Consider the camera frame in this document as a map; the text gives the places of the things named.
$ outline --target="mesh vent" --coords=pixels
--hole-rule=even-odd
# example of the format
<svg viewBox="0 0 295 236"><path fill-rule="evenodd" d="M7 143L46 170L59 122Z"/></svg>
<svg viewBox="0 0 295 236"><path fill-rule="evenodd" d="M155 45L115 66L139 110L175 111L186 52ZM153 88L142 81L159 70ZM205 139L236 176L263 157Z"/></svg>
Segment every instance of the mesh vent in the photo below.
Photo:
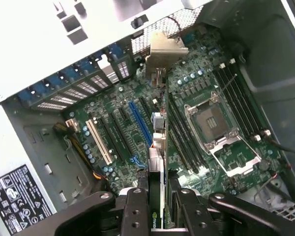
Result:
<svg viewBox="0 0 295 236"><path fill-rule="evenodd" d="M50 100L56 101L56 102L62 102L62 103L66 103L66 104L73 104L73 103L77 102L76 100L73 100L73 99L70 99L67 97L63 97L60 95L57 95L57 96L51 98Z"/></svg>
<svg viewBox="0 0 295 236"><path fill-rule="evenodd" d="M77 86L78 86L79 88L85 90L86 92L91 93L91 94L97 92L97 90L96 90L94 87L92 87L91 85L89 85L89 84L86 83L86 82L82 82L82 83L80 83L80 84L77 85Z"/></svg>
<svg viewBox="0 0 295 236"><path fill-rule="evenodd" d="M76 91L76 90L74 90L74 89L69 89L69 90L67 90L66 92L64 92L65 94L68 94L68 95L70 95L70 96L72 96L72 97L76 97L76 98L79 98L79 99L84 99L84 98L86 98L87 96L85 95L85 94L83 94L83 93L80 93L79 91Z"/></svg>
<svg viewBox="0 0 295 236"><path fill-rule="evenodd" d="M52 110L63 110L67 106L62 106L62 105L49 103L49 102L43 102L43 103L39 104L37 107L45 108L45 109L52 109Z"/></svg>
<svg viewBox="0 0 295 236"><path fill-rule="evenodd" d="M93 78L91 78L91 80L96 83L98 86L100 86L102 89L107 87L108 84L106 84L102 78L100 78L98 75L95 75Z"/></svg>
<svg viewBox="0 0 295 236"><path fill-rule="evenodd" d="M123 61L122 63L118 64L118 69L121 73L121 76L123 78L127 78L129 76L129 71L128 71L128 67L125 61Z"/></svg>
<svg viewBox="0 0 295 236"><path fill-rule="evenodd" d="M170 15L170 17L177 20L182 30L192 26L200 14L203 6L200 6L194 10L182 9L174 14ZM144 34L138 38L132 40L132 51L133 54L143 52L149 47L149 39L150 35L154 31L165 31L168 36L172 36L175 33L179 32L178 25L169 18L163 18L153 25L150 25L144 29Z"/></svg>

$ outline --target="motherboard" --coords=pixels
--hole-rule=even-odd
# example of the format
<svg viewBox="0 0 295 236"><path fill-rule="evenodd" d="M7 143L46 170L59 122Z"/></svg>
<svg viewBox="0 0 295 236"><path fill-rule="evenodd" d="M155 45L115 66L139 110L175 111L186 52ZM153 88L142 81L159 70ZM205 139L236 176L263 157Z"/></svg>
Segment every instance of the motherboard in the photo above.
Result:
<svg viewBox="0 0 295 236"><path fill-rule="evenodd" d="M204 197L236 195L282 171L278 149L260 135L270 135L267 123L219 31L195 31L184 42L189 54L168 72L168 169ZM116 194L136 187L137 171L147 167L163 99L142 64L133 78L63 112L88 161Z"/></svg>

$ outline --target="white pci slot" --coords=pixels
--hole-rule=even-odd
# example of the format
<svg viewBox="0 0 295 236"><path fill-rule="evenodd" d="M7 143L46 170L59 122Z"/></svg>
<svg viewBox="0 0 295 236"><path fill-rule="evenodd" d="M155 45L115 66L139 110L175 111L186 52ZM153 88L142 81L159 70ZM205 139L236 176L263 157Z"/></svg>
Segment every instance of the white pci slot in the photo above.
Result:
<svg viewBox="0 0 295 236"><path fill-rule="evenodd" d="M111 160L108 150L107 150L106 146L104 145L103 140L101 139L100 135L98 134L97 129L95 128L93 122L94 121L90 119L90 120L86 121L86 124L87 124L88 129L89 129L90 133L92 134L92 136L96 142L96 145L98 146L106 164L110 165L110 164L112 164L112 160Z"/></svg>

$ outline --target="power supply label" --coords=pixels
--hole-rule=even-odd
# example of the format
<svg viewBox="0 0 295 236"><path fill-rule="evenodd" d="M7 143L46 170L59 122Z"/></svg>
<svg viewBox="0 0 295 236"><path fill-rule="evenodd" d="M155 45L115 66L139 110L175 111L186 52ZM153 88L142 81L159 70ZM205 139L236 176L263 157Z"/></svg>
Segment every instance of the power supply label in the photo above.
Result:
<svg viewBox="0 0 295 236"><path fill-rule="evenodd" d="M0 177L0 216L12 235L51 215L26 165Z"/></svg>

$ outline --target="green circuit board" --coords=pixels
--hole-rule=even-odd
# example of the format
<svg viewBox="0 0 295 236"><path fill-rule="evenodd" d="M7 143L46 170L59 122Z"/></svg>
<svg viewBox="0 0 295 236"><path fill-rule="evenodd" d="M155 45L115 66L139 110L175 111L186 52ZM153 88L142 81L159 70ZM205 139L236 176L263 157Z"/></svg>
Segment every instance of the green circuit board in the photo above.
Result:
<svg viewBox="0 0 295 236"><path fill-rule="evenodd" d="M220 168L212 155L206 154L195 142L195 136L186 120L184 106L195 106L208 98L212 92L219 93L221 85L214 73L221 63L229 62L232 58L224 46L217 30L209 30L199 36L197 32L191 35L194 39L186 46L189 54L178 61L169 72L169 147L167 163L169 169L178 170L179 182L183 187L197 189L203 196L215 191L229 191L239 194L250 187L265 181L270 177L267 171L254 168L246 175L229 178ZM237 71L238 80L243 78ZM224 93L220 94L220 110L228 126L239 128L244 136L244 128L233 114ZM116 84L114 87L90 97L77 105L70 107L63 114L65 119L76 119L81 132L77 133L80 142L88 145L95 168L100 168L109 180L112 190L118 193L125 187L136 186L136 171L146 167L148 155L148 140L142 132L137 118L129 102L133 102L136 111L144 121L144 125L152 135L152 112L159 112L160 92L151 88L146 81L144 70L138 70L134 78ZM248 96L255 106L252 96ZM261 123L264 118L256 111ZM96 122L98 134L108 150L112 164L107 165L102 158L98 146L92 135L83 131L86 121ZM264 141L246 139L254 150L269 163L269 169L281 171L280 154L277 149ZM241 166L254 158L253 152L243 142L237 142L225 147L217 153L219 160L225 167Z"/></svg>

